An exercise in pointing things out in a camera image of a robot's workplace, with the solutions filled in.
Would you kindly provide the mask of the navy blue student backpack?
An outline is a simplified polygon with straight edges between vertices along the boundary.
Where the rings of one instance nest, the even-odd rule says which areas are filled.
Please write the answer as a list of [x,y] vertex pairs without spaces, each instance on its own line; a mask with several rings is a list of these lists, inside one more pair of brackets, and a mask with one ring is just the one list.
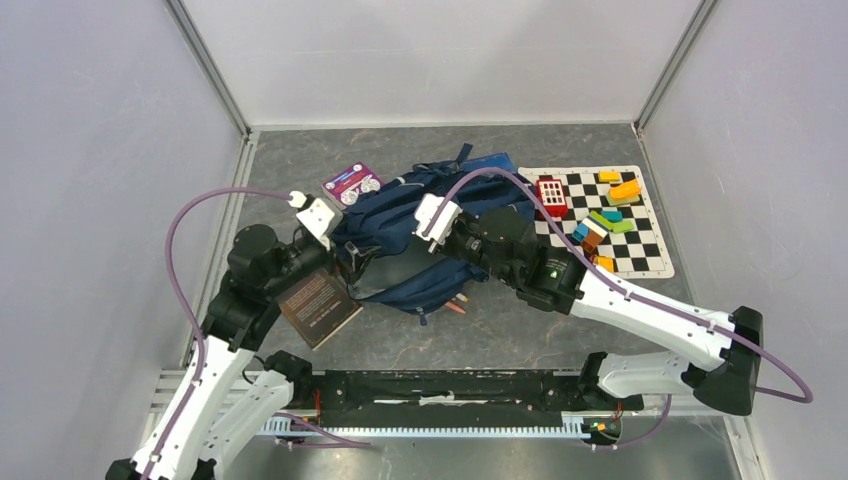
[[348,241],[383,248],[357,282],[346,282],[351,298],[415,315],[425,325],[428,315],[461,293],[466,283],[488,280],[486,272],[465,261],[429,253],[427,243],[413,234],[414,212],[425,194],[443,196],[463,176],[480,168],[517,172],[507,154],[473,158],[471,149],[465,144],[454,160],[418,163],[346,208],[331,234],[338,260]]

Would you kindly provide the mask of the black Three Days book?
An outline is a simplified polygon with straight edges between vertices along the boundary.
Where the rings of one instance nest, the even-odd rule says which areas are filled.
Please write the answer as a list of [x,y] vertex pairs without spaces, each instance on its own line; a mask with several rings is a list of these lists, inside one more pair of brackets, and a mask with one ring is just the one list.
[[345,286],[323,269],[283,292],[277,303],[311,350],[322,346],[363,310]]

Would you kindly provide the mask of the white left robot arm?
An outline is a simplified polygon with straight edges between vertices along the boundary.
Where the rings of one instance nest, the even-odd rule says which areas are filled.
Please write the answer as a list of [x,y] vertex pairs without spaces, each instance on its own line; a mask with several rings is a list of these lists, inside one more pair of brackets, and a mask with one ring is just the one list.
[[114,461],[109,479],[220,479],[276,412],[311,403],[317,390],[311,364],[285,351],[269,356],[254,383],[221,410],[281,315],[277,298],[333,265],[327,238],[310,232],[290,243],[267,225],[239,231],[219,292],[200,326],[192,371],[146,443]]

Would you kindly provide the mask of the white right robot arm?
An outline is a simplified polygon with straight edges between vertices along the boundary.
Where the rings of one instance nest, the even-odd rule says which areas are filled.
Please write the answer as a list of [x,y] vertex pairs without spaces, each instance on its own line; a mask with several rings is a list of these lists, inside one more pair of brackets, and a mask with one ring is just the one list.
[[602,408],[633,395],[692,394],[725,414],[753,410],[761,363],[763,316],[740,306],[731,313],[675,301],[583,257],[542,245],[535,229],[513,208],[481,216],[450,205],[431,229],[434,250],[468,262],[512,288],[518,299],[543,312],[598,321],[662,347],[662,352],[590,355],[577,382],[580,400]]

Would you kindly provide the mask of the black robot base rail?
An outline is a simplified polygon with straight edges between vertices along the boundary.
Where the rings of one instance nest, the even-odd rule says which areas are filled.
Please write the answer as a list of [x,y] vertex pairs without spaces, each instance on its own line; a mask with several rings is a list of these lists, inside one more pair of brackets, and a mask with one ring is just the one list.
[[326,370],[297,379],[288,411],[320,427],[556,427],[565,413],[638,412],[571,371]]

